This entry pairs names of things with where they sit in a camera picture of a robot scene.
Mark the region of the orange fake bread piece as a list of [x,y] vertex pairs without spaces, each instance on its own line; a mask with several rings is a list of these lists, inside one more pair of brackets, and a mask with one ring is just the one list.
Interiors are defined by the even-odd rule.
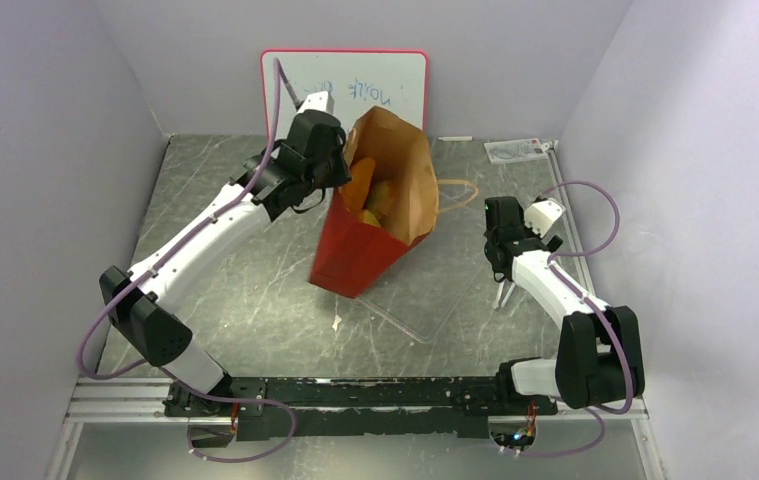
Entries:
[[365,200],[364,209],[377,218],[386,217],[395,202],[396,187],[389,181],[382,181],[371,186]]

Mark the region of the red paper bag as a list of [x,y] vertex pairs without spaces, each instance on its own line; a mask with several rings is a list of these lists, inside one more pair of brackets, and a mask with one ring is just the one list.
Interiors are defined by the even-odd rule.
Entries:
[[389,181],[396,187],[390,213],[378,218],[377,228],[358,221],[347,211],[334,188],[325,217],[311,284],[355,298],[434,229],[444,208],[439,205],[437,177],[426,134],[382,107],[374,106],[350,130],[344,159],[351,165],[364,157],[376,160],[371,186]]

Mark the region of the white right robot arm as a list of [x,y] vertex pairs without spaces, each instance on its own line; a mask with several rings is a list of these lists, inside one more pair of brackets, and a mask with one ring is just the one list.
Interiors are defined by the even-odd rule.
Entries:
[[497,306],[519,287],[550,316],[559,331],[552,358],[510,360],[500,367],[497,406],[517,414],[533,396],[559,398],[573,409],[610,408],[645,388],[640,333],[635,312],[592,295],[556,262],[562,244],[545,236],[563,213],[551,198],[528,207],[511,196],[484,201],[484,255],[498,283]]

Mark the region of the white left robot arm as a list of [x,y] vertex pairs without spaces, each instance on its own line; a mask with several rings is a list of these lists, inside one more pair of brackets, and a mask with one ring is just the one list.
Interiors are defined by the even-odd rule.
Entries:
[[227,371],[176,315],[189,288],[223,257],[314,192],[349,181],[346,134],[325,109],[296,114],[290,130],[247,159],[193,221],[129,269],[107,269],[99,284],[112,326],[149,365],[192,390],[192,403],[216,416],[232,400]]

